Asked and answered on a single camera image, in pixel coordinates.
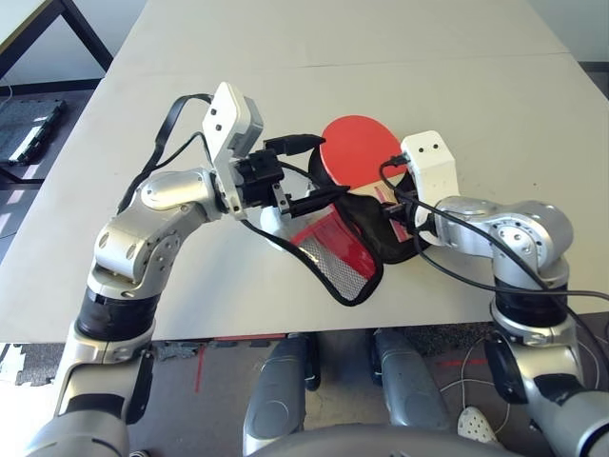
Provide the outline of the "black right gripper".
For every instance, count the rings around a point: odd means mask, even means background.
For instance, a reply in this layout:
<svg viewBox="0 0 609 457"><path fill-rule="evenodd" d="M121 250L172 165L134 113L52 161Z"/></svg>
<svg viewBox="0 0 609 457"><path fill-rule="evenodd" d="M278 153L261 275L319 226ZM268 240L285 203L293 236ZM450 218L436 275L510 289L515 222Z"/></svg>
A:
<svg viewBox="0 0 609 457"><path fill-rule="evenodd" d="M399 222L405 231L414 237L419 232L431 231L431 214L428 213L422 223L416 222L416 212L419 208L417 201L419 195L415 189L403 190L395 189L394 196L397 203L382 203L384 213L391 213L390 218Z"/></svg>

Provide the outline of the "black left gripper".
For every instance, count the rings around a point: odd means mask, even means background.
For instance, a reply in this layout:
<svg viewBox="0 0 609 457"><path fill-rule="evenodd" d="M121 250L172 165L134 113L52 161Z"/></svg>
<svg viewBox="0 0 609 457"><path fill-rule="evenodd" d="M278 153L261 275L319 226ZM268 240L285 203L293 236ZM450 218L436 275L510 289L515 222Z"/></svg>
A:
<svg viewBox="0 0 609 457"><path fill-rule="evenodd" d="M314 134L289 134L264 140L265 149L250 153L235 162L235 187L239 204L235 213L250 208L274 207L281 214L300 217L333 204L350 191L349 186L327 186L313 189L306 197L292 200L285 194L285 178L278 155L296 155L318 148L325 142Z"/></svg>

